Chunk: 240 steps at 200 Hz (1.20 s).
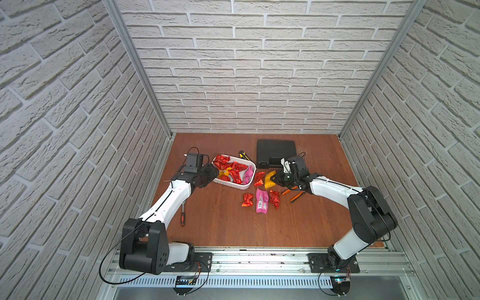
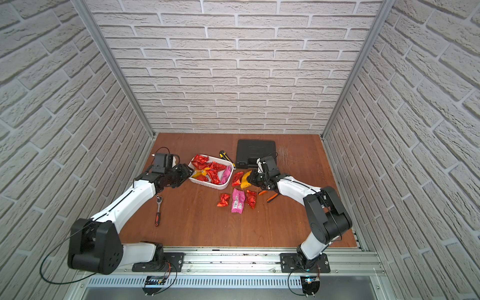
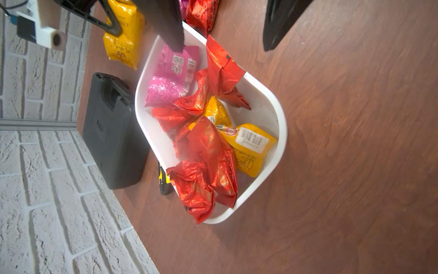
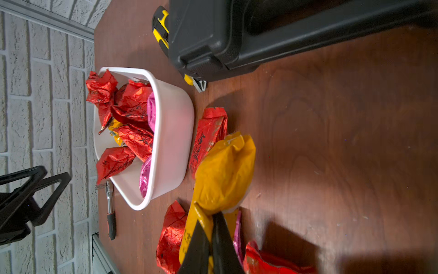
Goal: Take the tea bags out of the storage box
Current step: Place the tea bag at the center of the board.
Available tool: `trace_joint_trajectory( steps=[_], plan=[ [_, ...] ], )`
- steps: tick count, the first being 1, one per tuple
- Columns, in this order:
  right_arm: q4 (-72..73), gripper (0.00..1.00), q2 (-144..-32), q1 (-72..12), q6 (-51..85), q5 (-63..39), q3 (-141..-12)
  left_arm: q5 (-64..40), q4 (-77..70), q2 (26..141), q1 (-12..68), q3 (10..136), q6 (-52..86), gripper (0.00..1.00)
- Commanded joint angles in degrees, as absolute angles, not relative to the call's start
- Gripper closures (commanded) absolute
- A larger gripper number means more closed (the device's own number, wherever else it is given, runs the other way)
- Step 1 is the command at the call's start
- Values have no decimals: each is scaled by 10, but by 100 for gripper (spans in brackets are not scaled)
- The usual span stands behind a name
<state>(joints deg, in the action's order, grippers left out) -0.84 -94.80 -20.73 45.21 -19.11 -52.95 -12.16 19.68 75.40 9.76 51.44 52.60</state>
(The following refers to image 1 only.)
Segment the yellow tea bag packet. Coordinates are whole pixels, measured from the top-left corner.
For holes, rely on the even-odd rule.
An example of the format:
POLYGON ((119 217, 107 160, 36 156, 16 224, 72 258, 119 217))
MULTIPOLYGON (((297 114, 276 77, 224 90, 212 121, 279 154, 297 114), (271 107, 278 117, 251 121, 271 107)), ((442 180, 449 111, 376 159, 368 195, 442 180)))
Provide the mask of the yellow tea bag packet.
POLYGON ((276 171, 269 172, 265 177, 264 187, 266 190, 273 188, 276 186, 276 183, 273 181, 273 178, 276 175, 276 171))

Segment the red tea bag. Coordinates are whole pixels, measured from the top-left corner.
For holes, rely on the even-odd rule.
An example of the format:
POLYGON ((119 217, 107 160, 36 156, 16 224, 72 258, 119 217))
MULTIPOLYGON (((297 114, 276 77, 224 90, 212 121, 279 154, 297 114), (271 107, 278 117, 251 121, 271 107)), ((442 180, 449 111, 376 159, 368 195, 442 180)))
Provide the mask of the red tea bag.
POLYGON ((253 206, 254 194, 244 193, 242 195, 242 207, 251 207, 253 206))
POLYGON ((280 193, 277 191, 269 190, 269 201, 270 203, 278 209, 280 207, 280 193))
POLYGON ((254 187, 260 187, 260 186, 263 186, 265 184, 265 172, 262 171, 262 172, 257 172, 254 176, 254 187))

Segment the pink tea bag packet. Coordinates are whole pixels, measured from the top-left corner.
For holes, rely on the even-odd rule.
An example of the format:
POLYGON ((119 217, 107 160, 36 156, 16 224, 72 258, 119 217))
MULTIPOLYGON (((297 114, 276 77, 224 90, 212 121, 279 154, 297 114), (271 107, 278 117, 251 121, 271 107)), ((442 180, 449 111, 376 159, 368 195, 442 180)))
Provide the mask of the pink tea bag packet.
POLYGON ((269 205, 269 195, 267 191, 262 189, 256 190, 256 212, 257 213, 268 213, 268 205, 269 205))

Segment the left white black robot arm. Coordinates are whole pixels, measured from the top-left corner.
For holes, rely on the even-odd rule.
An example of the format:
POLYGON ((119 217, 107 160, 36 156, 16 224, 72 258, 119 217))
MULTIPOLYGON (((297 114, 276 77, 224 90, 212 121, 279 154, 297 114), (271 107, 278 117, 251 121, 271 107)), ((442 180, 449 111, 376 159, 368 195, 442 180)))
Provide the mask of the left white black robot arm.
POLYGON ((204 161, 204 157, 203 154, 187 153, 185 163, 152 207, 139 218, 125 222, 120 268, 158 275, 163 271, 196 265, 194 246, 187 242, 169 242, 167 228, 195 189, 206 187, 218 176, 218 170, 209 161, 204 161))

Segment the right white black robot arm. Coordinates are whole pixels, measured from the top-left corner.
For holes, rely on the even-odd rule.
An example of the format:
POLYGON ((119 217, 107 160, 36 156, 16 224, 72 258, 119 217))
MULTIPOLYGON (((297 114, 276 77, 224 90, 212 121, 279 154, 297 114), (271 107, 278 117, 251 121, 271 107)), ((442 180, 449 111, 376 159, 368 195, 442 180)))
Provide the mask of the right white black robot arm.
POLYGON ((273 181, 289 190, 299 190, 333 201, 349 210, 351 229, 327 250, 324 259, 332 271, 346 268, 362 250, 398 227, 398 220, 381 191, 374 186, 356 187, 310 173, 300 155, 282 158, 273 181))

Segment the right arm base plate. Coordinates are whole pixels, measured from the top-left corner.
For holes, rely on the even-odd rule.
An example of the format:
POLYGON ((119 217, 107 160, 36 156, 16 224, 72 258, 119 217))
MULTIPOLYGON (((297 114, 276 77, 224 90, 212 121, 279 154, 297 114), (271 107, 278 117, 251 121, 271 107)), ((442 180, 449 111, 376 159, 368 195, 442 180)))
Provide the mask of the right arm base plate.
POLYGON ((330 252, 309 253, 307 258, 312 273, 360 273, 360 267, 355 255, 347 260, 343 260, 330 252))

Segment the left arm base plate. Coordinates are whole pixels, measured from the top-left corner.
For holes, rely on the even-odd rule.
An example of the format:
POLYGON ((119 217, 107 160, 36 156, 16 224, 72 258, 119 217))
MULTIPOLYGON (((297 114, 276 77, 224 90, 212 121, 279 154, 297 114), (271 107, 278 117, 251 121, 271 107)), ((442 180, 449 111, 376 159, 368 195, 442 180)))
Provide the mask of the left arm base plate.
POLYGON ((194 273, 201 269, 201 273, 211 271, 213 260, 212 252, 195 252, 193 256, 189 256, 185 262, 177 262, 167 265, 163 270, 164 273, 194 273))

